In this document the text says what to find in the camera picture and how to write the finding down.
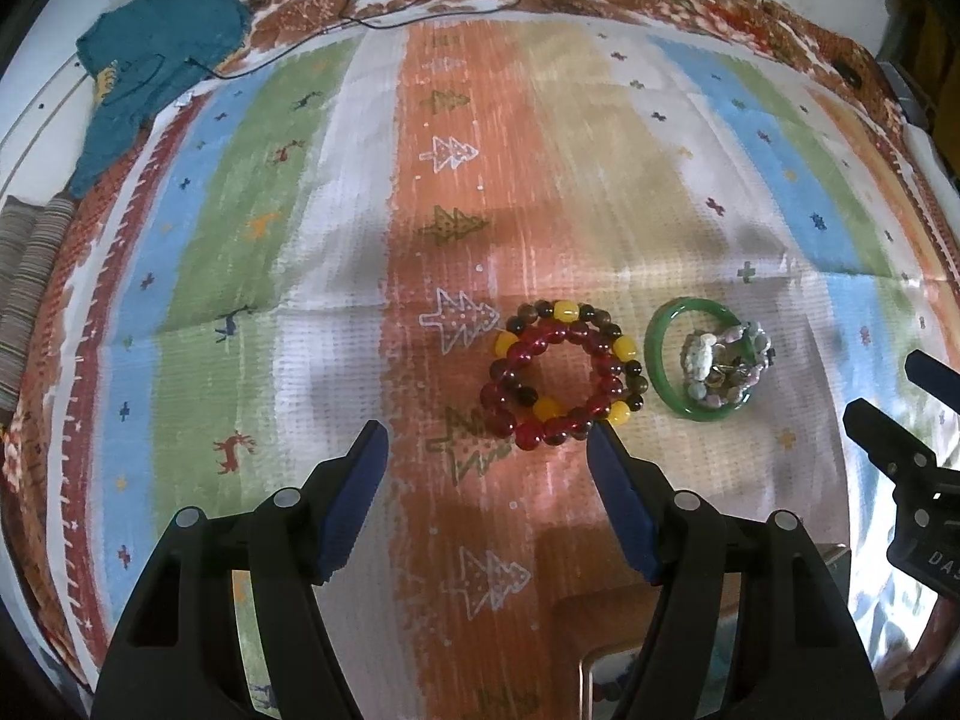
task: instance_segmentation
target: bracelet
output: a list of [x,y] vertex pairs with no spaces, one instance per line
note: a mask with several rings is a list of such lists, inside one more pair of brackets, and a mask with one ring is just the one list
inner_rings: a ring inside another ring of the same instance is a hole
[[[570,410],[549,395],[525,386],[517,375],[551,344],[564,341],[582,346],[592,357],[593,371],[599,377],[594,394]],[[623,335],[609,312],[587,303],[524,303],[517,315],[507,320],[507,329],[497,336],[493,352],[496,360],[490,366],[491,381],[480,389],[484,421],[496,437],[514,436],[518,449],[529,451],[542,443],[559,446],[571,436],[582,442],[595,420],[606,419],[616,426],[627,421],[630,412],[643,408],[649,383],[642,375],[643,365],[636,359],[637,345]],[[507,408],[508,396],[531,409],[533,416],[517,424],[514,413]]]
[[[679,394],[664,370],[664,337],[673,320],[688,311],[711,314],[725,329],[688,336],[680,353],[685,391]],[[720,358],[729,349],[739,355],[724,364]],[[726,418],[745,406],[773,356],[770,338],[760,324],[741,323],[730,309],[705,298],[677,298],[661,306],[647,326],[643,343],[643,357],[656,394],[674,412],[698,422]]]

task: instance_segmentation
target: yellow bead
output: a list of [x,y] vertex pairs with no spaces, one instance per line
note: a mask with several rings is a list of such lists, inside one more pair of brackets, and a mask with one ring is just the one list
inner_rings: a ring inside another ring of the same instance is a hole
[[630,418],[630,407],[624,403],[622,400],[614,400],[610,404],[610,416],[607,417],[607,421],[616,427],[617,425],[622,425]]
[[561,322],[576,322],[580,318],[580,306],[572,300],[558,300],[553,304],[553,317]]
[[507,330],[501,330],[497,334],[496,341],[493,343],[493,354],[497,357],[506,357],[507,349],[513,346],[520,339]]
[[563,406],[549,395],[537,398],[534,404],[534,416],[541,420],[541,422],[546,422],[546,420],[552,419],[554,416],[563,416],[565,413],[566,411],[563,409]]
[[621,362],[630,362],[637,357],[637,345],[630,336],[620,336],[613,342],[613,354]]

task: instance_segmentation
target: orange stripe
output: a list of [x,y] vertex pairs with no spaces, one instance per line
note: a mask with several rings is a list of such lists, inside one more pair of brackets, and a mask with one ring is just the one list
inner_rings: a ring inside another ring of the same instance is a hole
[[856,114],[822,92],[811,90],[810,94],[836,124],[856,158],[867,167],[877,189],[880,189],[880,194],[901,225],[904,237],[920,265],[925,281],[923,296],[928,300],[940,324],[950,366],[960,367],[960,346],[957,343],[960,338],[960,306],[957,305],[947,273],[937,257],[933,243],[923,229],[923,220],[917,215],[910,197],[893,169],[870,142]]
[[[469,347],[458,341],[443,355],[440,331],[418,322],[420,314],[435,311],[437,288],[452,298],[463,290],[476,304],[496,307],[501,326],[524,300],[576,299],[573,286],[583,268],[576,227],[548,166],[527,76],[509,33],[495,23],[409,31],[381,354],[390,360],[384,397],[401,512],[392,564],[427,717],[474,716],[506,702],[522,707],[517,716],[554,720],[548,701],[555,601],[635,581],[608,528],[582,443],[523,453],[472,435],[494,333],[480,334]],[[456,138],[479,154],[434,172],[421,159],[433,136]],[[487,225],[459,241],[437,242],[422,230],[438,205]],[[471,319],[467,312],[464,320]],[[549,357],[547,389],[584,392],[586,356],[554,348]],[[544,391],[541,381],[532,375]],[[445,440],[448,427],[451,440]],[[496,459],[498,448],[509,454]],[[491,452],[488,469],[468,469],[454,485],[452,461],[483,461]],[[457,591],[462,558],[466,578],[480,584],[486,580],[474,569],[488,560],[507,568],[516,562],[533,576],[506,595],[499,610],[491,609],[498,599],[488,598],[469,620],[467,596]],[[568,678],[575,684],[576,674]]]

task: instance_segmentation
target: orange reindeer print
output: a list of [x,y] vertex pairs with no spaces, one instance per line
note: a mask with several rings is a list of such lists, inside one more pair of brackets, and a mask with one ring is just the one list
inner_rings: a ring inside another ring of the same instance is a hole
[[244,436],[237,430],[233,431],[225,442],[213,442],[215,452],[224,453],[224,461],[220,464],[222,470],[217,471],[218,476],[225,473],[237,473],[240,470],[240,464],[237,461],[237,446],[243,446],[251,455],[256,454],[256,441],[250,436]]

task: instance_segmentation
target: silver screw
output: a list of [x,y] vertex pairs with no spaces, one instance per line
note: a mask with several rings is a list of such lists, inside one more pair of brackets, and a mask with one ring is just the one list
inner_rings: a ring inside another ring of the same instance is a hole
[[296,488],[284,488],[283,490],[277,490],[277,493],[274,495],[274,506],[277,506],[280,509],[290,509],[292,506],[296,506],[298,503],[299,490]]
[[181,528],[192,528],[200,521],[200,510],[193,506],[181,509],[176,513],[174,522]]
[[793,531],[797,528],[797,517],[790,512],[777,512],[774,514],[774,523],[782,531]]
[[681,490],[674,495],[673,502],[677,505],[678,509],[683,509],[685,512],[696,512],[700,507],[700,498],[693,493],[688,493],[686,490]]

